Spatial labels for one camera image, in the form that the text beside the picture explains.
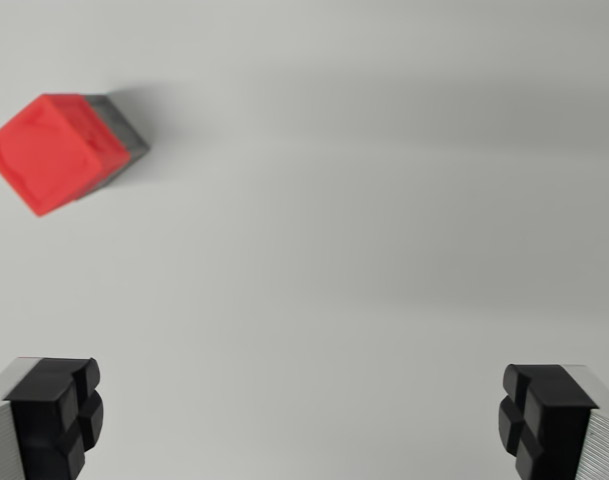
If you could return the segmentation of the black-padded silver gripper left finger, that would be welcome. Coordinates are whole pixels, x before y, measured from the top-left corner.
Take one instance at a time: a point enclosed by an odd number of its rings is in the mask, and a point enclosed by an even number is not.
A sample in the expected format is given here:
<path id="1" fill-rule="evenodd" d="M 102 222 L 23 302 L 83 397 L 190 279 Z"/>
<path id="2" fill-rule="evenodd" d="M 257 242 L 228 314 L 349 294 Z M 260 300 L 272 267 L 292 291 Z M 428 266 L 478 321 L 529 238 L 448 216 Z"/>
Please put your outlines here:
<path id="1" fill-rule="evenodd" d="M 0 480 L 79 477 L 101 435 L 93 358 L 18 357 L 0 373 Z"/>

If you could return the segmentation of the black-padded silver gripper right finger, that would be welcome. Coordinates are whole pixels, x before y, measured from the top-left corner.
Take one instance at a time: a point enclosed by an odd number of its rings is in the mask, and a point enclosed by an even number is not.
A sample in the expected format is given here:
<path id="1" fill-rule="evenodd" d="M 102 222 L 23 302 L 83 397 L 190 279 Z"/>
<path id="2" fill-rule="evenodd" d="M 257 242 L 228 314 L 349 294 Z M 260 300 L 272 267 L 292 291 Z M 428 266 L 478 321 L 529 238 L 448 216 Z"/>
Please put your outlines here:
<path id="1" fill-rule="evenodd" d="M 583 365 L 510 364 L 498 430 L 525 480 L 609 479 L 609 389 Z"/>

